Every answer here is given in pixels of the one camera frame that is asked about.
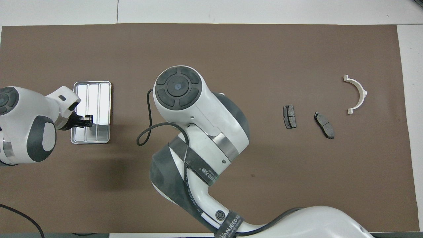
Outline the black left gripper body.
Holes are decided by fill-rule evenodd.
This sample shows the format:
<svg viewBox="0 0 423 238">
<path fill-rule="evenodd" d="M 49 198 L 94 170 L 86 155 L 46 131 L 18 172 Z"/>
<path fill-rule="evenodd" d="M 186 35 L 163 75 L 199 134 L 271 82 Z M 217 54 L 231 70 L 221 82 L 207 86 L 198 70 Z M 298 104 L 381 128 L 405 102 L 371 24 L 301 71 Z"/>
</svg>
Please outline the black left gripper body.
<svg viewBox="0 0 423 238">
<path fill-rule="evenodd" d="M 60 128 L 61 131 L 67 131 L 71 128 L 84 128 L 87 126 L 86 117 L 77 115 L 76 112 L 72 112 L 68 118 L 67 123 Z"/>
</svg>

